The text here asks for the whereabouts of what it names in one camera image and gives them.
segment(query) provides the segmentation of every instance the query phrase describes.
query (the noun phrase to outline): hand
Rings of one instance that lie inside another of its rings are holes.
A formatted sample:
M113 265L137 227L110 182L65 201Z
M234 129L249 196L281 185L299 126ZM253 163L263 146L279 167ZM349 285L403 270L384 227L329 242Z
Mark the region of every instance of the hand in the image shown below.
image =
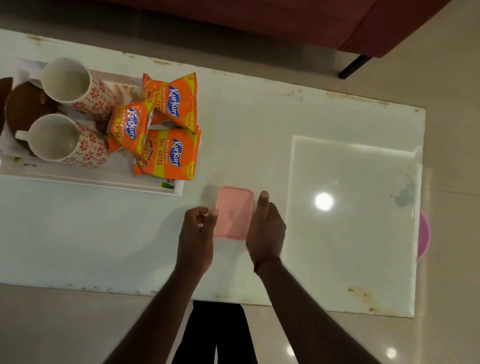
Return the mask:
M262 191L246 241L255 271L263 262L280 258L286 229L276 206L268 201L268 192Z
M200 277L208 270L213 260L213 229L218 210L197 207L185 213L179 236L176 270L187 271Z

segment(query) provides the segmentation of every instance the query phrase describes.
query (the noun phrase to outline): forearm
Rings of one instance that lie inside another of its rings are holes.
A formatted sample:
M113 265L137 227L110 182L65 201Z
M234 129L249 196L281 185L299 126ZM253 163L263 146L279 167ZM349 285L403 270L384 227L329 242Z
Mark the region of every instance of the forearm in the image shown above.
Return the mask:
M201 274L174 270L104 364L164 363Z
M264 262L257 273L300 364L378 364L313 300L279 258Z

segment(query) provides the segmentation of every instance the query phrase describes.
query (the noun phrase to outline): leg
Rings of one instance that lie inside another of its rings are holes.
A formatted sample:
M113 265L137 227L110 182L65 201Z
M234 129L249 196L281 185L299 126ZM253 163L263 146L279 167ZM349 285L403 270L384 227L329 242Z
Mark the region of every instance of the leg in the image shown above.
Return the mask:
M217 303L218 364L257 364L245 312L237 303Z
M215 312L210 302L193 301L193 310L172 364L211 363L215 360Z
M360 55L352 63L350 63L345 69L338 74L338 78L345 80L348 76L354 73L358 68L363 66L371 57Z

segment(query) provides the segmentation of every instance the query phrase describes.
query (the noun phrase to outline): white tray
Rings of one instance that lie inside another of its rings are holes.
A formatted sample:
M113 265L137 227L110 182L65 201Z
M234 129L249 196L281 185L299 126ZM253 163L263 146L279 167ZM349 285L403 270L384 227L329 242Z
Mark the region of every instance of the white tray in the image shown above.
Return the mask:
M45 65L44 62L16 59L13 65L13 87L29 79L38 79ZM105 72L96 72L96 74L115 92L122 104L139 97L142 85L141 77ZM68 116L72 119L89 128L95 128L93 121L87 120L82 114L71 108L66 109ZM132 162L133 156L128 151L112 153L108 161L96 169L47 162L29 156L28 152L15 142L7 123L0 135L0 175L182 195L184 181L175 180L172 183L174 189L163 188L161 184L167 182L164 178L148 175L135 177L132 173Z

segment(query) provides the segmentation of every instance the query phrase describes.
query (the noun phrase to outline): floral mug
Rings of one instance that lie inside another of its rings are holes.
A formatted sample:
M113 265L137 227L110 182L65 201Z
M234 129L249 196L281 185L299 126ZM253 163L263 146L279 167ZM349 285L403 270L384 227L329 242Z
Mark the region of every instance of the floral mug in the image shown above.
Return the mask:
M105 139L69 117L44 115L26 131L17 131L15 138L25 140L35 155L49 162L98 167L108 158Z
M96 74L70 58L57 58L47 64L41 79L48 96L95 121L108 120L113 106L119 104Z

